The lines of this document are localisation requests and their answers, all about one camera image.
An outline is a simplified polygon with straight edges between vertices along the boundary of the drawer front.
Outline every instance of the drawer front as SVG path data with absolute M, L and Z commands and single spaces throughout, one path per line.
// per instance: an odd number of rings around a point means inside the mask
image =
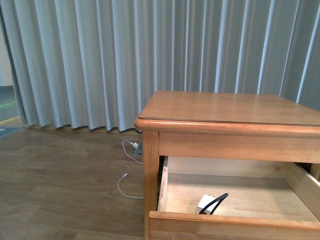
M 320 240 L 320 223 L 151 211 L 149 239 Z

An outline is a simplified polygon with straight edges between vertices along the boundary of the gray curtain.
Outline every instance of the gray curtain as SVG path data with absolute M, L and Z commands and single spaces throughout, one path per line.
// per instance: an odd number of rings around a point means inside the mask
M 27 123 L 134 127 L 156 90 L 320 110 L 319 0 L 0 0 Z

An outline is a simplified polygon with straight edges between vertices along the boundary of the open drawer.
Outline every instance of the open drawer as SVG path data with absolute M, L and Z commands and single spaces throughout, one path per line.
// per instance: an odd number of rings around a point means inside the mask
M 229 196 L 196 214 L 204 194 Z M 166 157 L 150 240 L 320 240 L 320 183 L 292 162 Z

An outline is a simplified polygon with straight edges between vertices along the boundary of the laminate flooring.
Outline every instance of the laminate flooring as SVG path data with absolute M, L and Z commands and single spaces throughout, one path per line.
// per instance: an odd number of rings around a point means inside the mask
M 0 138 L 0 240 L 142 240 L 137 134 L 24 128 Z

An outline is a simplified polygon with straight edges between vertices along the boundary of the power adapter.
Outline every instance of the power adapter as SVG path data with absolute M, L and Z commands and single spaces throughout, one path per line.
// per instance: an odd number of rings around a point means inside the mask
M 198 206 L 196 206 L 195 213 L 199 214 L 200 211 L 205 208 L 205 206 L 207 206 L 209 203 L 211 203 L 215 199 L 216 199 L 216 197 L 213 197 L 213 196 L 210 196 L 210 195 L 207 195 L 207 194 L 203 195 L 201 200 L 198 203 Z M 218 201 L 215 202 L 214 204 L 212 204 L 210 207 L 208 207 L 204 211 L 204 213 L 209 215 L 217 204 L 218 204 Z

